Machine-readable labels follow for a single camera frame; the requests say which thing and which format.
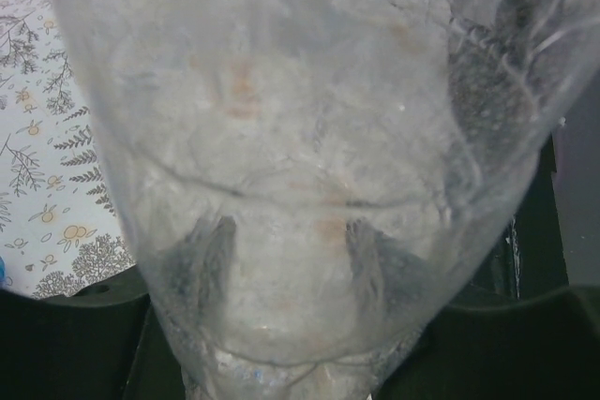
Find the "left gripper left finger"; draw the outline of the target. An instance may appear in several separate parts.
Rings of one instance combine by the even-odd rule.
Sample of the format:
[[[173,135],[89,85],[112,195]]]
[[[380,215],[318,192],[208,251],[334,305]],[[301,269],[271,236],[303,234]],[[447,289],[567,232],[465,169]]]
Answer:
[[[139,277],[71,297],[1,292],[4,399],[182,399],[185,389]]]

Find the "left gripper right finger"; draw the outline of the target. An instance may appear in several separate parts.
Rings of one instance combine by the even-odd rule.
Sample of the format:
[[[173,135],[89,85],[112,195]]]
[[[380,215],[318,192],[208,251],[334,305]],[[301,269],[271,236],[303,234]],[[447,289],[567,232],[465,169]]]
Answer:
[[[599,290],[529,301],[456,298],[427,326],[379,399],[596,399]]]

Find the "clear bottle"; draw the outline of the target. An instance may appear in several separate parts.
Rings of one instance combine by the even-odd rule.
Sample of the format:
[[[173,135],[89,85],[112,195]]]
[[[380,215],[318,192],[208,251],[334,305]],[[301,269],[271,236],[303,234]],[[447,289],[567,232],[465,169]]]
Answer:
[[[599,0],[52,0],[189,399],[366,399],[502,235]]]

